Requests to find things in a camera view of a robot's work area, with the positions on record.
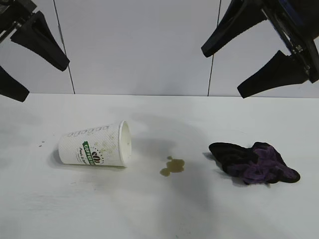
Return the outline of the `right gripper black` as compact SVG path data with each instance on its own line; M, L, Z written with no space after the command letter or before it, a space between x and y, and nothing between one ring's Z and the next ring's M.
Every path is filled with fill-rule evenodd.
M203 55L207 58L214 55L232 39L267 18L291 54L287 56L278 51L258 72L242 82L237 90L243 98L319 80L319 52L314 43L319 36L317 0L232 0L201 47Z

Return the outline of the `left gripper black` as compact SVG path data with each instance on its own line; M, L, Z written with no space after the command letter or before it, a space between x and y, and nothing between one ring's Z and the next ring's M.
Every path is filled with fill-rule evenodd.
M0 42L17 27L11 41L41 56L60 71L65 71L70 60L54 39L44 14L33 14L37 5L32 0L0 0ZM24 102L29 90L0 67L0 94Z

